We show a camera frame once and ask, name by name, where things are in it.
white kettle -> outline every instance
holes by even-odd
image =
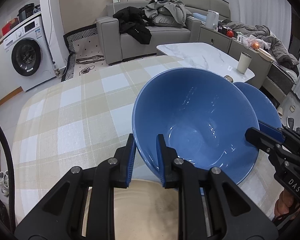
[[[205,25],[206,28],[218,31],[218,21],[219,21],[219,13],[208,10],[207,20]]]

gray blanket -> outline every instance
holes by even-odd
[[[157,0],[157,2],[155,1],[146,5],[144,11],[149,19],[155,19],[159,16],[171,23],[176,22],[178,26],[185,26],[186,17],[192,15],[192,13],[185,8],[182,0]]]
[[[246,25],[241,22],[225,22],[222,24],[224,27],[230,27],[236,32],[241,32],[242,34],[255,36],[257,39],[264,40],[265,42],[271,43],[271,48],[269,53],[276,59],[279,65],[282,65],[288,69],[294,71],[297,76],[299,75],[299,70],[297,65],[299,64],[298,60],[290,54],[283,43],[274,36],[270,35],[270,30],[265,25]]]
[[[242,34],[247,35],[248,37],[250,35],[253,35],[255,37],[257,36],[269,36],[270,30],[265,25],[246,25],[241,22],[229,22],[226,25],[223,25],[224,27],[230,27],[232,30],[236,32],[241,32]]]

beige cup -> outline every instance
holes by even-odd
[[[240,73],[244,74],[247,71],[251,60],[252,60],[252,58],[247,53],[242,52],[241,55],[240,55],[237,70]]]

blue bowl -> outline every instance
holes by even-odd
[[[243,82],[233,83],[249,100],[257,115],[258,120],[271,125],[274,128],[282,127],[277,110],[272,102],[259,90]]]
[[[258,150],[245,140],[258,119],[243,93],[229,81],[197,68],[167,70],[140,91],[132,130],[138,151],[159,177],[156,137],[163,134],[179,157],[202,169],[220,167],[235,183],[251,171]]]

human hand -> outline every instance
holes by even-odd
[[[275,203],[274,216],[278,217],[278,216],[281,216],[281,215],[284,215],[284,214],[288,214],[289,213],[289,208],[292,206],[293,202],[294,202],[293,195],[290,192],[288,192],[286,189],[284,189],[280,193],[279,199]],[[291,217],[290,220],[295,219],[295,217],[297,216],[299,211],[300,211],[300,208],[294,214],[294,216]]]

